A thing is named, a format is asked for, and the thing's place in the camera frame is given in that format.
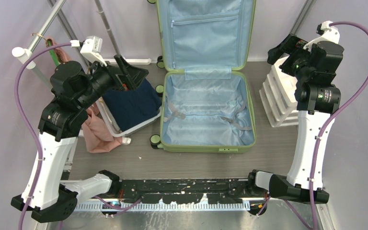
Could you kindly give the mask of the navy blue garment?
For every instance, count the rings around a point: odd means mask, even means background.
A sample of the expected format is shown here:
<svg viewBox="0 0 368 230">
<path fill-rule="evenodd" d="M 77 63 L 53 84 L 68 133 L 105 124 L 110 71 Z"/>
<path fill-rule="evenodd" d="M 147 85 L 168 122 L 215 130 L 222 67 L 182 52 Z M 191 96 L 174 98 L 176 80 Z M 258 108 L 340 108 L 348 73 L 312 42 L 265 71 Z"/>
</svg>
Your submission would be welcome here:
<svg viewBox="0 0 368 230">
<path fill-rule="evenodd" d="M 121 123 L 122 119 L 127 119 L 126 122 L 140 119 L 141 122 L 154 116 L 161 106 L 160 97 L 147 79 L 135 90 L 109 90 L 103 100 L 118 123 Z"/>
</svg>

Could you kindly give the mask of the white plastic drawer organizer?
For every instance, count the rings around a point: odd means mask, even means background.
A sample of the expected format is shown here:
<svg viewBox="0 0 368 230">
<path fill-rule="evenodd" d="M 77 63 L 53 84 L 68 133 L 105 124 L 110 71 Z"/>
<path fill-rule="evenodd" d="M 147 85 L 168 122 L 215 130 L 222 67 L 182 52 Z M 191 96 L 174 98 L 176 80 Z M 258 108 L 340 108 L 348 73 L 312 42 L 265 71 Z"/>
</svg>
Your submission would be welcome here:
<svg viewBox="0 0 368 230">
<path fill-rule="evenodd" d="M 259 94 L 271 127 L 298 125 L 297 101 L 294 93 L 297 79 L 279 68 L 287 57 L 282 57 L 270 68 Z"/>
</svg>

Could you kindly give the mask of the white perforated plastic basket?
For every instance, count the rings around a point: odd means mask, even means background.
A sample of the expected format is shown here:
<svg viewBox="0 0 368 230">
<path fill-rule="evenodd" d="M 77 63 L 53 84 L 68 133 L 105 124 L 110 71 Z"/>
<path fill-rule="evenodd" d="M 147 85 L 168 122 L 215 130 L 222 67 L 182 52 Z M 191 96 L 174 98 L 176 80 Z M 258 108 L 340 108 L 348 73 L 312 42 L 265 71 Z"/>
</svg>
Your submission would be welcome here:
<svg viewBox="0 0 368 230">
<path fill-rule="evenodd" d="M 103 98 L 97 100 L 95 105 L 99 109 L 99 115 L 103 119 L 105 127 L 109 131 L 110 135 L 114 138 L 121 138 L 124 141 L 124 144 L 130 143 L 130 140 L 128 140 L 130 135 L 156 122 L 161 116 L 160 106 L 154 116 L 141 122 L 139 122 L 140 119 L 134 119 L 134 122 L 127 122 L 127 119 L 122 119 L 122 122 L 118 123 Z"/>
</svg>

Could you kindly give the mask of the green ribbed hard-shell suitcase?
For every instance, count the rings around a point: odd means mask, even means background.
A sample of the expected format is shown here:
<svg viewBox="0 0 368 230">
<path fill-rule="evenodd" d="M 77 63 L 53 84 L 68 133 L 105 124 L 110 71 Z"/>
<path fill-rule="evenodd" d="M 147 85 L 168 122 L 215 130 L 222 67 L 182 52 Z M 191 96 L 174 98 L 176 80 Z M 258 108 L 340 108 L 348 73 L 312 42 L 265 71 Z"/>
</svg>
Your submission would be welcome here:
<svg viewBox="0 0 368 230">
<path fill-rule="evenodd" d="M 253 100 L 242 73 L 254 0 L 158 0 L 164 77 L 154 149 L 243 153 L 256 142 Z"/>
</svg>

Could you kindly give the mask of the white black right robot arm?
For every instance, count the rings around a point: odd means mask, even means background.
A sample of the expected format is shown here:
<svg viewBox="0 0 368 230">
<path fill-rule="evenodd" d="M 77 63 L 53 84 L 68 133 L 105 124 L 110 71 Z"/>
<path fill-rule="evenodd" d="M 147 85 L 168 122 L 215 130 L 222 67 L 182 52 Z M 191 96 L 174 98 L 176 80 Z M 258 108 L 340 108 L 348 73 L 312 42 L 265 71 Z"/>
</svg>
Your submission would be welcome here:
<svg viewBox="0 0 368 230">
<path fill-rule="evenodd" d="M 297 80 L 298 138 L 287 176 L 253 170 L 247 191 L 258 197 L 265 190 L 271 197 L 307 204 L 325 204 L 329 194 L 322 188 L 322 164 L 332 115 L 339 109 L 341 92 L 333 85 L 343 59 L 339 33 L 327 29 L 307 42 L 289 34 L 268 51 L 267 62 Z"/>
</svg>

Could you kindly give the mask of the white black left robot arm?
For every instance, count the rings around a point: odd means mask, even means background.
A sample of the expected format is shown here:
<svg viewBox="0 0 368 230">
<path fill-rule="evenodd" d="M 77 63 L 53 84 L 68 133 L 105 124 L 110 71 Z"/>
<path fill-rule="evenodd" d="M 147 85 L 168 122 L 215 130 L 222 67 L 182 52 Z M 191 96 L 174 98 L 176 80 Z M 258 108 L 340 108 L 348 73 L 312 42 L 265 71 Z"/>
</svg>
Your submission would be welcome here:
<svg viewBox="0 0 368 230">
<path fill-rule="evenodd" d="M 148 75 L 148 70 L 127 63 L 115 55 L 116 66 L 93 62 L 86 73 L 77 61 L 57 66 L 50 78 L 54 99 L 43 109 L 39 133 L 34 134 L 37 156 L 32 176 L 25 191 L 12 198 L 11 205 L 21 211 L 31 211 L 40 223 L 63 221 L 77 205 L 101 194 L 119 195 L 119 177 L 108 171 L 75 183 L 60 183 L 63 167 L 82 124 L 88 119 L 87 109 L 111 89 L 134 90 Z"/>
</svg>

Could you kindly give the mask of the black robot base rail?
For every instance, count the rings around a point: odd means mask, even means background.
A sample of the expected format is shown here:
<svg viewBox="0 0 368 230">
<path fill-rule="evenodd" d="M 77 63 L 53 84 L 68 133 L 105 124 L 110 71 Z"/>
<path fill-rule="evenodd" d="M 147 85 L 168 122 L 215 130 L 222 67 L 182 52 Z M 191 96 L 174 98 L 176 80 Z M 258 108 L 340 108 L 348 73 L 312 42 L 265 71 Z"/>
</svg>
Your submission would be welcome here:
<svg viewBox="0 0 368 230">
<path fill-rule="evenodd" d="M 105 215 L 126 212 L 247 211 L 256 215 L 269 193 L 250 179 L 122 180 L 112 192 L 96 195 Z"/>
</svg>

